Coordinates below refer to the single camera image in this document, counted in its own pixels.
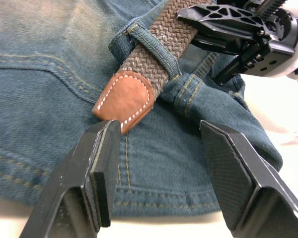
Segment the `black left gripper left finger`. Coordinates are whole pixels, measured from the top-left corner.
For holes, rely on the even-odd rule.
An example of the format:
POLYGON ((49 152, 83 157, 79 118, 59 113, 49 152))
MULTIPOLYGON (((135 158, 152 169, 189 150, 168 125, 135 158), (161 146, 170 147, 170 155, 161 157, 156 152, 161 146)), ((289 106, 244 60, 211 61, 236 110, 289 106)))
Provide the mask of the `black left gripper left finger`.
POLYGON ((90 126, 53 170, 22 238, 95 238, 109 227, 120 156, 117 120, 90 126))

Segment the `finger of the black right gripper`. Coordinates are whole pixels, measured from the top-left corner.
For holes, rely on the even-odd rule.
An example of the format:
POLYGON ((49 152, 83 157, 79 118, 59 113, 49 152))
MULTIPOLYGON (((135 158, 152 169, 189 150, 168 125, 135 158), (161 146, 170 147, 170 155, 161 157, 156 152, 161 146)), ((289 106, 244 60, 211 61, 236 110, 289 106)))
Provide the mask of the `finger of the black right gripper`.
POLYGON ((223 39, 255 41, 272 34, 253 12, 230 5, 197 4, 177 12, 176 18, 192 26, 199 34, 223 39))
POLYGON ((232 56, 239 56, 250 47, 250 43, 246 40, 226 40, 202 33, 198 33, 191 41, 191 44, 206 51, 232 56))

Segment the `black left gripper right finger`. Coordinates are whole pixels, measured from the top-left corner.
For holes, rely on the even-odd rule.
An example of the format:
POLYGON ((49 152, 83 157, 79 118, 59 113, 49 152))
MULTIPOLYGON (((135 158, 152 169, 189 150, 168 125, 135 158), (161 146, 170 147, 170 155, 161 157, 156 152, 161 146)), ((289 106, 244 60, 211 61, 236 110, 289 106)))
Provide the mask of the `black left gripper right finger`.
POLYGON ((247 138, 200 122, 206 163, 225 223, 235 238, 298 238, 298 199, 247 138))

